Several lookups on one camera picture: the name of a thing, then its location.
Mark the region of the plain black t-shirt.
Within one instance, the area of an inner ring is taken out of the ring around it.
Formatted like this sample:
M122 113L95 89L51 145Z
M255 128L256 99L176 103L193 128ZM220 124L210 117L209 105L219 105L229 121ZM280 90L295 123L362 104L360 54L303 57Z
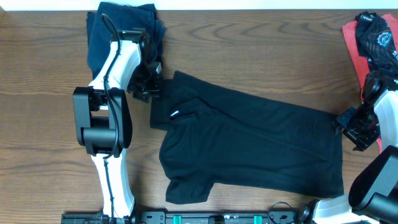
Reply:
M214 184L339 197L343 155L335 118L175 72L150 112L151 128L166 132L159 152L170 181L165 199L205 202Z

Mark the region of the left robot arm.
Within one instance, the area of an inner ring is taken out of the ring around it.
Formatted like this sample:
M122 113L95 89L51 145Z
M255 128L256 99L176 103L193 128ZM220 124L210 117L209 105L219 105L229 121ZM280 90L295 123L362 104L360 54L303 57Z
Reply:
M96 166L104 205L97 215L63 215L62 223L139 223L126 164L132 140L126 95L142 101L159 95L162 66L151 48L145 29L113 32L99 74L87 87L75 88L76 138Z

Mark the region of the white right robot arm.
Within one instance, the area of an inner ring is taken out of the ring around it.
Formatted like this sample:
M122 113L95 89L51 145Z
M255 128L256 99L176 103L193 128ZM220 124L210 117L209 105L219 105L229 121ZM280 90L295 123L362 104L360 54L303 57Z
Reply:
M397 223L397 73L369 72L361 94L358 107L340 114L334 125L354 151L380 141L379 151L347 194L312 201L297 223Z

